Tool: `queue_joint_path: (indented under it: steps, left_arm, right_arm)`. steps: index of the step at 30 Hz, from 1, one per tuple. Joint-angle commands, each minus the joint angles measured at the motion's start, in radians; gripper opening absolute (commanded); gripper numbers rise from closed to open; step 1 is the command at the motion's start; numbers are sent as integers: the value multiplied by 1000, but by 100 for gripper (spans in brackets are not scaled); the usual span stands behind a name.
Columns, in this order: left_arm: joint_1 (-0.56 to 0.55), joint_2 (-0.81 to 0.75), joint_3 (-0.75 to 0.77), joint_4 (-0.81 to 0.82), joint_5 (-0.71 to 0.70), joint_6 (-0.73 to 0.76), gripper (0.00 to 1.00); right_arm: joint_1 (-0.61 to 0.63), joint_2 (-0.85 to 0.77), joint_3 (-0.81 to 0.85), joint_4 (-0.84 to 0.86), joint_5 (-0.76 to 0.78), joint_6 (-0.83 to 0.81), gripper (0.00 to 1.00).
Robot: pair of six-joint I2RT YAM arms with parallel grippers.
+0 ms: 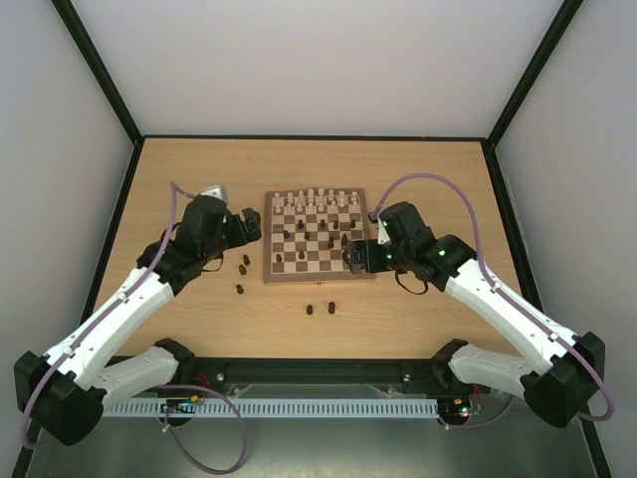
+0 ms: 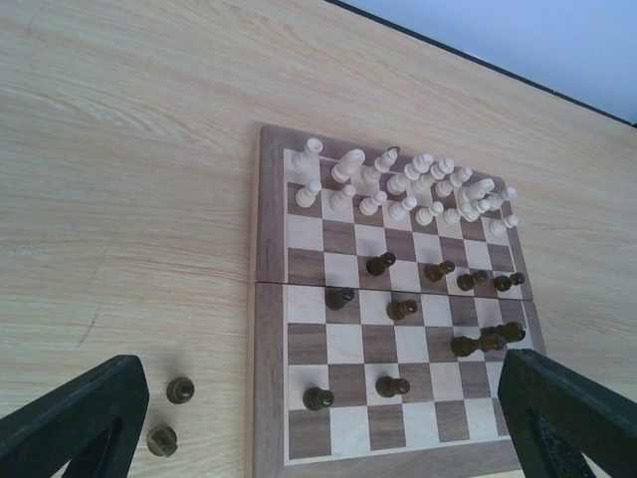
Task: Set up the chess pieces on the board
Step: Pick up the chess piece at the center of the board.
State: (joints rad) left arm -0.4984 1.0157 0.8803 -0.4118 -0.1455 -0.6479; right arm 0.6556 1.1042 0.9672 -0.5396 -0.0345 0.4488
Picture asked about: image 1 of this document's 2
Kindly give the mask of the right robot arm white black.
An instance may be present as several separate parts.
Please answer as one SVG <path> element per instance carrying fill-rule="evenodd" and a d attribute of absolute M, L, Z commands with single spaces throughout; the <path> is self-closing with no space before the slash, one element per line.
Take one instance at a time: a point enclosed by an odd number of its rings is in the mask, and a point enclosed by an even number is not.
<path fill-rule="evenodd" d="M 507 356 L 454 342 L 434 365 L 443 388 L 462 383 L 498 389 L 520 398 L 544 422 L 565 426 L 600 390 L 605 344 L 555 322 L 504 284 L 460 238 L 435 237 L 416 207 L 400 202 L 377 219 L 378 236 L 349 243 L 344 263 L 354 273 L 411 273 L 426 287 L 463 303 L 518 351 Z"/>

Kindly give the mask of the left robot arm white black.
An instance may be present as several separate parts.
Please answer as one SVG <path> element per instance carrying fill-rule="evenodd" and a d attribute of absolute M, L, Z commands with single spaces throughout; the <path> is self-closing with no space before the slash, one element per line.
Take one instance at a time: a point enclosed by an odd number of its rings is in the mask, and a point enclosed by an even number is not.
<path fill-rule="evenodd" d="M 234 214 L 220 194 L 194 196 L 182 218 L 169 220 L 117 291 L 83 324 L 43 355 L 26 352 L 16 360 L 16 397 L 24 417 L 59 442 L 74 445 L 96 427 L 106 409 L 169 383 L 179 361 L 166 348 L 153 347 L 115 367 L 108 362 L 209 262 L 261 236 L 261 215 L 254 209 Z"/>

